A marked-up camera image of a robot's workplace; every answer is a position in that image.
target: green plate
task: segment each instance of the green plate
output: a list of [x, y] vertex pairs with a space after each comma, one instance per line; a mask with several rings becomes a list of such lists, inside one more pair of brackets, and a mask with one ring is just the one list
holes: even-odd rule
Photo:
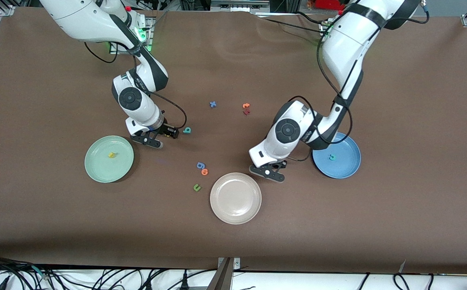
[[[114, 158], [108, 156], [111, 152], [115, 154]], [[97, 182], [114, 182], [128, 173], [133, 156], [133, 147], [128, 140], [119, 136], [102, 137], [86, 152], [86, 173]]]

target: brown table surface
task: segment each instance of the brown table surface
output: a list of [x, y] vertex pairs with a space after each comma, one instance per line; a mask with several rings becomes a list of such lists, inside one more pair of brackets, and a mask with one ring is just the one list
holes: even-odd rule
[[[84, 156], [103, 136], [128, 136], [110, 87], [132, 57], [95, 59], [44, 9], [3, 18], [0, 255], [181, 268], [237, 256], [254, 270], [380, 272], [407, 259], [408, 272], [467, 272], [467, 28], [458, 18], [383, 31], [352, 106], [359, 171], [330, 179], [308, 160], [290, 162], [283, 184], [254, 177], [262, 207], [241, 226], [215, 217], [210, 189], [226, 173], [248, 173], [248, 150], [290, 97], [328, 112], [334, 93], [316, 64], [318, 36], [243, 12], [170, 12], [155, 35], [152, 52], [170, 77], [160, 93], [187, 111], [192, 134], [163, 137], [162, 150], [134, 143], [128, 175], [100, 184]], [[292, 156], [306, 153], [301, 144]]]

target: black cable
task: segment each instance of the black cable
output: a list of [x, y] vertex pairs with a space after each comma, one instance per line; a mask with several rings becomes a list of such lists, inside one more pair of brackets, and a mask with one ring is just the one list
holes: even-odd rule
[[425, 21], [420, 21], [420, 20], [416, 20], [412, 18], [393, 18], [393, 19], [388, 20], [387, 23], [393, 22], [395, 20], [406, 20], [406, 21], [410, 21], [410, 22], [414, 22], [418, 24], [426, 24], [430, 20], [430, 13], [429, 11], [425, 11], [425, 14], [427, 15], [427, 19], [425, 19]]
[[307, 15], [307, 14], [301, 12], [301, 11], [296, 11], [294, 14], [299, 14], [299, 15], [305, 17], [308, 21], [310, 21], [310, 22], [312, 22], [312, 23], [315, 23], [315, 24], [321, 24], [322, 21], [328, 20], [328, 19], [319, 20], [319, 21], [318, 21], [318, 20], [314, 20], [314, 19], [310, 18], [309, 15]]
[[114, 61], [117, 59], [117, 54], [118, 54], [119, 50], [115, 50], [115, 56], [113, 57], [112, 60], [104, 60], [104, 59], [100, 58], [97, 54], [93, 53], [92, 50], [90, 50], [90, 48], [88, 47], [88, 44], [86, 44], [86, 41], [84, 41], [83, 43], [85, 44], [86, 49], [87, 49], [93, 56], [97, 57], [100, 61], [104, 61], [104, 62], [106, 62], [107, 64], [111, 64], [112, 62], [114, 62]]
[[366, 283], [366, 280], [367, 280], [368, 277], [369, 277], [369, 272], [366, 273], [366, 276], [364, 277], [364, 279], [362, 279], [362, 283], [359, 286], [359, 290], [362, 290], [362, 287], [364, 287], [364, 283]]
[[294, 159], [291, 156], [287, 156], [287, 158], [289, 158], [292, 161], [302, 162], [302, 161], [305, 161], [305, 160], [309, 159], [310, 154], [312, 154], [312, 148], [309, 150], [309, 154], [307, 154], [307, 156], [304, 159]]
[[[301, 95], [297, 95], [296, 97], [291, 97], [291, 99], [289, 99], [288, 101], [292, 101], [293, 99], [303, 99], [303, 101], [305, 101], [305, 103], [307, 103], [307, 106], [309, 106], [310, 110], [312, 111], [312, 117], [314, 118], [314, 120], [316, 119], [316, 111], [314, 110], [314, 108], [312, 107], [312, 105], [310, 104], [309, 100], [306, 99], [305, 97], [302, 97]], [[318, 127], [316, 126], [316, 132], [318, 133], [318, 136], [319, 138], [321, 138], [323, 141], [325, 141], [326, 143], [329, 143], [329, 144], [339, 144], [341, 143], [342, 141], [346, 140], [346, 138], [348, 138], [348, 136], [350, 135], [351, 133], [351, 129], [353, 128], [353, 118], [351, 117], [351, 111], [349, 108], [346, 108], [346, 111], [348, 112], [348, 116], [350, 117], [350, 127], [348, 129], [348, 133], [346, 133], [346, 136], [344, 136], [344, 138], [342, 138], [341, 140], [339, 141], [335, 141], [335, 142], [329, 142], [327, 140], [325, 140], [321, 133], [320, 133], [320, 130], [318, 129]]]
[[405, 284], [405, 288], [407, 290], [410, 290], [409, 285], [405, 281], [405, 278], [400, 273], [396, 273], [395, 275], [393, 275], [393, 282], [395, 283], [396, 288], [398, 288], [399, 290], [404, 290], [402, 287], [398, 286], [398, 283], [396, 282], [396, 277], [400, 277], [401, 280], [403, 281], [403, 284]]
[[121, 279], [118, 279], [117, 281], [115, 281], [115, 283], [110, 287], [110, 290], [112, 290], [115, 287], [115, 285], [117, 285], [119, 282], [121, 282], [124, 278], [128, 277], [129, 275], [131, 275], [131, 274], [133, 274], [135, 272], [140, 272], [140, 269], [133, 270], [133, 271], [127, 273], [126, 275], [124, 275]]
[[154, 273], [151, 277], [148, 277], [147, 280], [140, 286], [140, 288], [138, 290], [143, 290], [144, 288], [146, 288], [156, 276], [160, 275], [161, 273], [163, 273], [163, 272], [165, 272], [167, 270], [169, 270], [169, 269], [160, 269], [160, 270], [158, 270], [158, 272]]
[[[430, 290], [430, 288], [432, 287], [432, 283], [434, 282], [434, 274], [429, 274], [430, 276], [430, 280], [429, 280], [429, 283], [428, 283], [428, 286], [427, 286], [427, 290]], [[395, 275], [393, 275], [393, 282], [395, 283], [395, 286], [396, 288], [398, 288], [399, 290], [404, 290], [403, 288], [401, 288], [398, 283], [396, 282], [396, 277], [400, 277], [401, 280], [403, 281], [403, 284], [405, 285], [405, 288], [407, 290], [410, 290], [409, 289], [409, 285], [407, 284], [407, 282], [405, 281], [405, 278], [400, 274], [400, 273], [396, 273]]]
[[[135, 63], [135, 73], [136, 73], [136, 57], [133, 56], [133, 61]], [[160, 97], [161, 99], [164, 99], [165, 101], [167, 101], [169, 104], [173, 105], [174, 107], [178, 108], [182, 113], [183, 113], [183, 116], [185, 116], [185, 121], [183, 121], [183, 125], [179, 126], [179, 127], [174, 127], [176, 129], [181, 129], [183, 127], [185, 127], [185, 125], [187, 125], [187, 113], [185, 113], [185, 110], [182, 109], [180, 106], [178, 106], [174, 101], [171, 101], [170, 99], [167, 99], [166, 97], [162, 96], [161, 94], [158, 94], [158, 93], [155, 93], [155, 92], [151, 92], [149, 90], [146, 90], [145, 91], [146, 94], [154, 94], [155, 96], [157, 97]]]
[[185, 121], [183, 121], [183, 125], [181, 125], [179, 127], [175, 127], [176, 129], [181, 129], [181, 128], [185, 127], [185, 125], [187, 125], [187, 113], [185, 113], [185, 110], [183, 110], [180, 106], [178, 106], [174, 101], [171, 101], [170, 99], [167, 99], [166, 97], [162, 96], [161, 94], [158, 94], [158, 93], [155, 93], [155, 92], [150, 92], [150, 91], [148, 91], [148, 92], [150, 94], [154, 94], [157, 97], [160, 97], [161, 99], [164, 99], [165, 101], [167, 101], [168, 103], [170, 103], [174, 107], [178, 108], [183, 113], [183, 116], [185, 116]]
[[288, 25], [288, 26], [304, 29], [306, 31], [314, 31], [314, 32], [323, 34], [323, 31], [318, 31], [316, 29], [306, 28], [306, 27], [303, 27], [303, 26], [298, 26], [298, 25], [294, 25], [294, 24], [290, 24], [290, 23], [286, 23], [286, 22], [281, 22], [281, 21], [278, 21], [278, 20], [273, 20], [273, 19], [267, 19], [267, 18], [264, 18], [264, 19], [267, 20], [267, 21], [270, 21], [270, 22], [275, 22], [275, 23], [279, 23], [279, 24], [283, 24], [283, 25]]
[[432, 283], [434, 283], [434, 274], [429, 274], [430, 276], [430, 281], [428, 282], [427, 290], [430, 290], [432, 287]]
[[[202, 270], [202, 271], [199, 271], [199, 272], [195, 272], [191, 275], [188, 275], [187, 276], [187, 279], [189, 279], [190, 277], [192, 276], [195, 276], [195, 275], [198, 275], [198, 274], [201, 274], [201, 273], [204, 273], [204, 272], [210, 272], [210, 271], [215, 271], [217, 269], [208, 269], [208, 270]], [[181, 279], [180, 281], [178, 281], [176, 284], [174, 284], [173, 286], [170, 286], [167, 290], [171, 290], [172, 288], [176, 287], [178, 284], [180, 284], [181, 282], [183, 282], [183, 279]]]

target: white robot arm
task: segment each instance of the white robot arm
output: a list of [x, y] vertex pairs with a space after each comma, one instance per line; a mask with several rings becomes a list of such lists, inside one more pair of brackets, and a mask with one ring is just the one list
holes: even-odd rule
[[126, 126], [132, 140], [162, 148], [158, 133], [178, 137], [149, 95], [165, 88], [167, 71], [145, 48], [141, 31], [145, 16], [126, 11], [120, 0], [40, 0], [55, 22], [70, 37], [88, 42], [116, 42], [139, 59], [140, 65], [114, 78], [112, 94], [129, 116]]
[[330, 114], [322, 116], [300, 101], [284, 104], [274, 118], [266, 139], [249, 151], [253, 161], [251, 173], [283, 182], [285, 177], [278, 171], [286, 167], [284, 159], [299, 141], [306, 143], [312, 150], [325, 149], [332, 143], [362, 82], [362, 60], [367, 50], [382, 28], [396, 29], [402, 26], [419, 3], [420, 0], [348, 2], [343, 14], [333, 21], [331, 30], [323, 37], [322, 57], [341, 85]]

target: red object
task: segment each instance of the red object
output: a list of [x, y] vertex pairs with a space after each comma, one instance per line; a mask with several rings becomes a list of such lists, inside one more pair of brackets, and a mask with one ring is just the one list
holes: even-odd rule
[[338, 0], [316, 0], [315, 6], [327, 10], [344, 10], [344, 5], [341, 5]]

